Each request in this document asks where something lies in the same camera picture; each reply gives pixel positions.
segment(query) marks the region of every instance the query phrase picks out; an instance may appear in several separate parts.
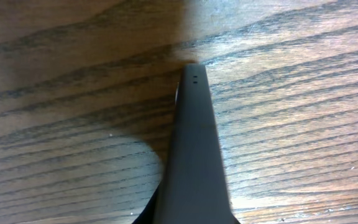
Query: wooden table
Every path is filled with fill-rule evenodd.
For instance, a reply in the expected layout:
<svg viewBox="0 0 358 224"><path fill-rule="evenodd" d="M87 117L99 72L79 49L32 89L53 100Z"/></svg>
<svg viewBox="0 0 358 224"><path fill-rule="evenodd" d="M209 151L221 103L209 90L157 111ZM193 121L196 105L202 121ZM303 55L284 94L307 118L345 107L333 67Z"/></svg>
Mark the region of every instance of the wooden table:
<svg viewBox="0 0 358 224"><path fill-rule="evenodd" d="M358 223L358 1L328 0L0 0L0 223L131 223L188 62L241 223Z"/></svg>

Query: wood plank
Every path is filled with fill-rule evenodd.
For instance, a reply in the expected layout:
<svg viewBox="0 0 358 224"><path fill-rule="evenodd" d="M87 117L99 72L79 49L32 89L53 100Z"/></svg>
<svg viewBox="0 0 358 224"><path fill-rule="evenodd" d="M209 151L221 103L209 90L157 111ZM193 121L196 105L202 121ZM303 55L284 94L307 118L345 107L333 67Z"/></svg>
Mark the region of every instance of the wood plank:
<svg viewBox="0 0 358 224"><path fill-rule="evenodd" d="M241 223L358 223L358 0L0 0L0 223L131 223L188 62Z"/></svg>

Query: wood grain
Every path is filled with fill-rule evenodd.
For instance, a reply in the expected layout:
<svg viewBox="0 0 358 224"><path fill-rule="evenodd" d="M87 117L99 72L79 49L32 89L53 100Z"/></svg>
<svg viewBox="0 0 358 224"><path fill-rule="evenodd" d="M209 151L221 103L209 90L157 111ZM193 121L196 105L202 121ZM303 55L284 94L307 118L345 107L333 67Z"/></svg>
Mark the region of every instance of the wood grain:
<svg viewBox="0 0 358 224"><path fill-rule="evenodd" d="M188 62L241 223L358 223L358 0L0 0L0 223L131 223Z"/></svg>

